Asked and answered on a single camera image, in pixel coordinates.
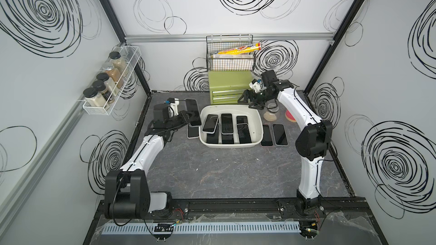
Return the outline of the black phone table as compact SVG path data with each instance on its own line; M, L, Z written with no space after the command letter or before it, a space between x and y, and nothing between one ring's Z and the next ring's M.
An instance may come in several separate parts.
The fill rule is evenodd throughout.
M195 99L186 99L185 104L187 111L194 114L194 120L190 123L190 125L192 127L200 127L202 125L202 122L197 101Z

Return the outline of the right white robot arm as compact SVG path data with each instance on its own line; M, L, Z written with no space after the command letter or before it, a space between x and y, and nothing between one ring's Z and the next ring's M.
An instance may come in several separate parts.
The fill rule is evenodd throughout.
M248 104L251 109L263 110L270 100L282 104L301 130L295 141L302 159L295 208L299 215L306 216L321 205L321 168L330 146L333 124L314 113L298 95L296 86L288 80L278 79L273 70L262 73L261 79L253 79L238 102Z

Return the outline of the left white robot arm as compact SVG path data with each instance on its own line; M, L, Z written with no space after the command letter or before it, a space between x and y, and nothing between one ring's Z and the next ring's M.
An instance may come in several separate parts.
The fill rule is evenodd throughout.
M179 110L179 102L179 99L170 98L156 105L140 147L124 165L106 175L104 215L107 219L145 220L153 212L170 209L171 194L151 192L147 176L157 155L172 140L173 133L199 120L196 110Z

